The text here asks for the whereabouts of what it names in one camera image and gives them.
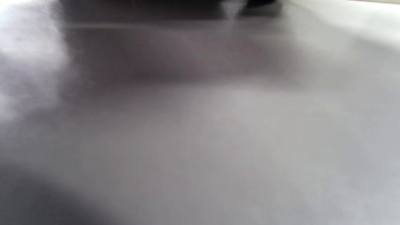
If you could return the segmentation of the person's left hand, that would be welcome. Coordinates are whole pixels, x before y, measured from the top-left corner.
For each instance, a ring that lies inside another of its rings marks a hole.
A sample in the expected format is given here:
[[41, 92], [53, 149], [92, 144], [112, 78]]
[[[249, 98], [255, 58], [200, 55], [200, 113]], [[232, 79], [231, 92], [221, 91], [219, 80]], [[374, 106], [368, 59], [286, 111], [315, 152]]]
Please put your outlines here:
[[236, 4], [245, 8], [257, 8], [280, 3], [279, 0], [60, 0], [62, 6], [72, 9], [144, 9], [144, 8], [185, 8], [215, 9], [223, 3]]

